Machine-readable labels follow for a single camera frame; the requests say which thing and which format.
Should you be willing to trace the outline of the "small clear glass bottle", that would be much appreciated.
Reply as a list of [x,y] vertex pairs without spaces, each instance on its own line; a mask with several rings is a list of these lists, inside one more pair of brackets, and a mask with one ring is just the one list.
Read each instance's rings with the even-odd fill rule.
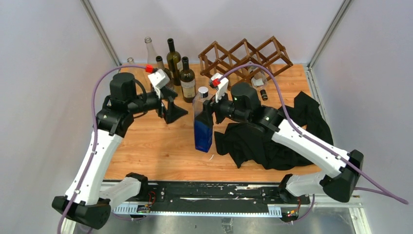
[[263,90],[268,84],[267,74],[262,71],[261,68],[250,66],[248,68],[250,74],[255,71],[258,71],[254,76],[251,77],[252,86],[257,90]]

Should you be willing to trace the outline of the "brown bottle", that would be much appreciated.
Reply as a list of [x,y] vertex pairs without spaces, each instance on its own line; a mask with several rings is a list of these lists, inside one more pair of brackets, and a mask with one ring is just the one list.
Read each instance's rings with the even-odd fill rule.
[[169,77],[169,82],[166,86],[174,91],[173,76],[171,71],[165,67],[163,58],[161,56],[157,56],[155,59],[157,63],[157,68],[163,70],[164,73]]

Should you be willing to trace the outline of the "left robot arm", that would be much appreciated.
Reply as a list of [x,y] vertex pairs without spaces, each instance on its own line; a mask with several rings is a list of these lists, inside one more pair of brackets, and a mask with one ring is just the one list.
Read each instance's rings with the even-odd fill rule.
[[112,210],[128,199],[155,201],[148,178],[137,173],[129,173],[114,186],[101,190],[109,163],[135,114],[155,110],[168,124],[187,114],[174,104],[177,94],[167,86],[169,77],[164,71],[157,69],[148,78],[153,91],[141,94],[136,91],[141,83],[133,74],[118,73],[112,78],[102,109],[93,111],[94,129],[81,167],[65,195],[56,196],[52,202],[64,218],[98,230],[106,224]]

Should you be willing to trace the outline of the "blue labelled clear bottle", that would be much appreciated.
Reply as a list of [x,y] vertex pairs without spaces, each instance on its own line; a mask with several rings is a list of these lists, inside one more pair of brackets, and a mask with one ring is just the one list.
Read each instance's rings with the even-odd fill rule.
[[208,153],[212,145],[212,127],[202,122],[203,103],[209,100],[208,88],[201,86],[192,102],[195,149]]

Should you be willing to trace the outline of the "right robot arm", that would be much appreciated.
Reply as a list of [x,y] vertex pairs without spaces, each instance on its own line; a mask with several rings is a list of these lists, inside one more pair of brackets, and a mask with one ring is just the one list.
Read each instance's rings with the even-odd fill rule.
[[350,200],[363,164],[364,155],[360,151],[347,152],[326,143],[288,120],[286,111],[262,105],[256,90],[248,83],[234,85],[230,93],[232,100],[222,87],[218,88],[214,97],[203,102],[195,120],[208,127],[225,118],[246,123],[254,134],[288,147],[321,168],[321,172],[308,175],[285,175],[278,186],[282,200],[321,193],[339,202]]

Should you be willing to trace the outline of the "dark green wine bottle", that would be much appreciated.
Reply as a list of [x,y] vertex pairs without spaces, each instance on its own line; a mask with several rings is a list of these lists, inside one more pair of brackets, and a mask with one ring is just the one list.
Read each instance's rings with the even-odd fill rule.
[[175,50],[174,40],[172,38],[167,39],[169,52],[167,54],[167,62],[169,70],[172,73],[172,79],[174,86],[181,86],[180,81],[180,67],[181,55]]

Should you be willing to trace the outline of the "tall clear glass bottle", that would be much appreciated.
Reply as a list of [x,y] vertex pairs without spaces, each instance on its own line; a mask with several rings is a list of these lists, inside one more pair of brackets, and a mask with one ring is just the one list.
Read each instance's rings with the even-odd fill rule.
[[157,52],[156,52],[156,50],[154,48],[154,45],[152,43],[152,39],[151,39],[151,37],[145,37],[144,41],[145,41],[145,45],[146,45],[146,49],[147,49],[147,63],[152,65],[152,66],[156,66]]

